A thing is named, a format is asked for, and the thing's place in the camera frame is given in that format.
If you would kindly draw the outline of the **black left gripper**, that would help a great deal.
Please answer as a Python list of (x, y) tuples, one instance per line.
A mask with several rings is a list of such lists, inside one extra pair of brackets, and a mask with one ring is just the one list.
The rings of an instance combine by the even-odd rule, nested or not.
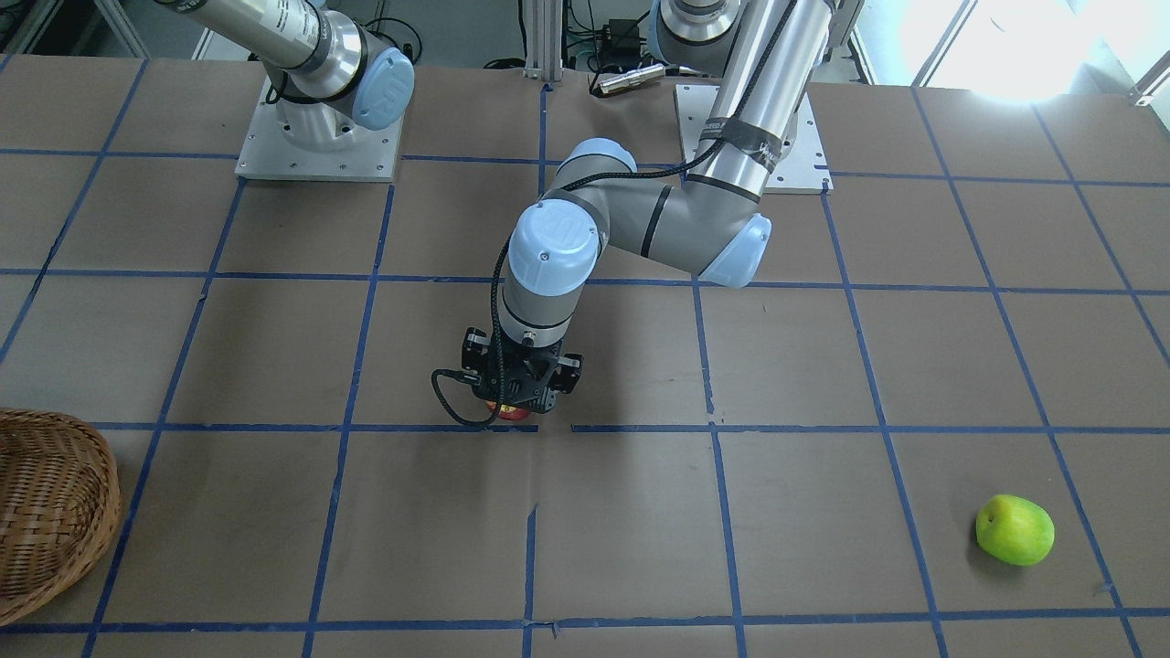
[(501, 400), (505, 407), (548, 413), (558, 395), (569, 395), (581, 378), (581, 355), (564, 352), (563, 342), (535, 348), (503, 337), (503, 366), (500, 369), (493, 340), (480, 329), (468, 328), (463, 340), (463, 378), (473, 395), (483, 400)]

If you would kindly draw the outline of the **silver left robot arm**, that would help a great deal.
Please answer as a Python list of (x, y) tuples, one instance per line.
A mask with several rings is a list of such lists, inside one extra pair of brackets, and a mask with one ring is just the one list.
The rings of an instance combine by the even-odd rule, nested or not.
[(438, 369), (502, 407), (545, 413), (580, 381), (563, 340), (606, 249), (628, 251), (728, 288), (755, 276), (771, 237), (760, 196), (789, 155), (823, 62), (835, 1), (656, 1), (655, 59), (720, 78), (690, 162), (641, 172), (615, 140), (586, 139), (519, 215), (493, 273), (493, 328), (469, 329), (463, 362)]

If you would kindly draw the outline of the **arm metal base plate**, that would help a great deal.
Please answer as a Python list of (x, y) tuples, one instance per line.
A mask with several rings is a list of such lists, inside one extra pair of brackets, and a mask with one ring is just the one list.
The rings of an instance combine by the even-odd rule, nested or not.
[(371, 131), (324, 104), (269, 104), (269, 91), (264, 83), (235, 174), (252, 181), (393, 181), (402, 119)]
[[(675, 87), (677, 133), (684, 162), (691, 162), (701, 155), (698, 133), (713, 109), (716, 95), (718, 95), (716, 85)], [(778, 163), (773, 174), (770, 174), (765, 192), (786, 193), (786, 196), (832, 192), (835, 184), (827, 159), (824, 157), (823, 136), (815, 125), (814, 107), (808, 95), (803, 96), (786, 143), (787, 155)]]

